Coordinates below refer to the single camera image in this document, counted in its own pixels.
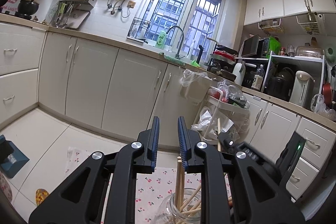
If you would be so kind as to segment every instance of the countertop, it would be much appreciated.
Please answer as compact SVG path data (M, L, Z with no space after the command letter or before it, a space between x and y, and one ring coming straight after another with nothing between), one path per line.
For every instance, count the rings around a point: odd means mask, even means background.
M0 14L0 22L5 22L5 23L11 23L11 24L17 24L17 25L22 25L22 26L27 26L27 27L31 27L31 28L36 28L36 29L41 29L41 30L45 30L45 31L49 31L49 32L54 32L54 33L59 33L59 34L65 34L65 35L70 35L73 37L79 37L79 38L83 38L83 39L88 39L88 40L92 40L95 42L100 42L100 43L104 43L104 44L108 44L114 47L118 47L118 48L123 48L125 50L128 51L132 51L132 52L137 52L139 54L142 55L146 55L152 58L155 58L157 60L161 60L164 61L166 63L172 64L172 65L176 65L178 66L176 63L172 63L169 62L168 60L166 60L161 54L159 54L158 52L154 52L148 49L145 49L141 46L137 46L134 44L129 44L126 42L121 42L121 41L117 41L117 40L113 40L110 38L106 38L106 37L101 37L98 35L93 35L93 34L88 34L88 33L84 33L84 32L80 32L80 31L75 31L75 30L69 30L69 29L62 29L62 28L55 28L55 27L49 27L47 25L43 25L41 23L38 22L34 22L31 20L26 20L26 19L21 19L15 16L11 16L11 15L5 15L5 14ZM185 64L184 66L181 66L183 68L192 70L194 72L205 72L205 70L203 70L202 68L196 68L190 64ZM216 76L212 73L207 72L208 76L210 78L216 78L217 81L221 81L222 78L219 76ZM280 100L278 98L269 96L267 94L258 92L258 91L254 91L242 86L238 86L243 92L248 93L250 95L253 96L257 96L263 100L266 100L270 103L274 103L276 105L279 105L283 108L286 108L292 112L298 113L299 115L306 117L308 119L311 119L319 124L322 124L324 127L329 128L330 130L336 132L336 122L333 122L321 115L315 114L303 107L300 107L298 105L295 105L293 103L290 102L286 102L283 100Z

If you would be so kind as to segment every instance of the plastic bottle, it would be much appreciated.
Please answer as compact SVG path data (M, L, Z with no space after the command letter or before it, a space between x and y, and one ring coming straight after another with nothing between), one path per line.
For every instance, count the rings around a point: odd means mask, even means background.
M167 38L166 32L164 30L161 31L159 37L157 38L155 47L163 49L163 47L165 46L166 38Z
M260 67L257 69L257 72L254 76L251 89L260 91L261 84L263 83L264 74L265 74L264 65L260 65Z
M188 53L188 56L187 56L187 58L190 59L190 60L191 60L191 57L192 57L192 55L193 55L193 51L194 51L194 47L195 47L195 41L196 41L196 40L193 40L193 41L191 42L190 50L189 50L189 53Z

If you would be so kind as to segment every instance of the drawer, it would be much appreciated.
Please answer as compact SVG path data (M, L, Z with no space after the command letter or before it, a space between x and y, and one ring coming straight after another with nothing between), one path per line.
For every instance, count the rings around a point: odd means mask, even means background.
M320 170L334 145L336 134L306 118L301 119L296 132L307 139L301 157Z
M0 23L0 75L38 68L45 31Z
M37 103L38 69L0 76L0 123Z
M287 182L286 189L295 199L298 199L312 183L318 172L314 166L300 158Z

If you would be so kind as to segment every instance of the faucet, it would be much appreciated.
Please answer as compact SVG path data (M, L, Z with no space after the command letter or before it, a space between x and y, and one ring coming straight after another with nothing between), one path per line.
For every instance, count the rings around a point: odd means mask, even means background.
M171 26L167 31L166 31L166 34L168 34L170 32L171 29L173 28L178 28L181 30L182 32L182 39L180 41L180 45L178 47L178 50L177 50L177 53L175 54L175 58L180 60L181 58L184 58L184 56L180 57L180 51L181 51L181 48L182 48L182 44L183 44L183 41L184 41L184 32L182 30L182 28L180 26L177 26L177 25L174 25L174 26Z

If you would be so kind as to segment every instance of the tiled floor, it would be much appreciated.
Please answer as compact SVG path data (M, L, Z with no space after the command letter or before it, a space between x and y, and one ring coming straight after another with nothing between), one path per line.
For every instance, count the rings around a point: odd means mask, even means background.
M27 222L36 208L36 190L43 188L50 193L63 181L69 146L109 154L125 145L60 121L39 108L14 121L1 134L30 159L13 179L8 179L12 204ZM176 153L159 151L157 166L174 168L176 157Z

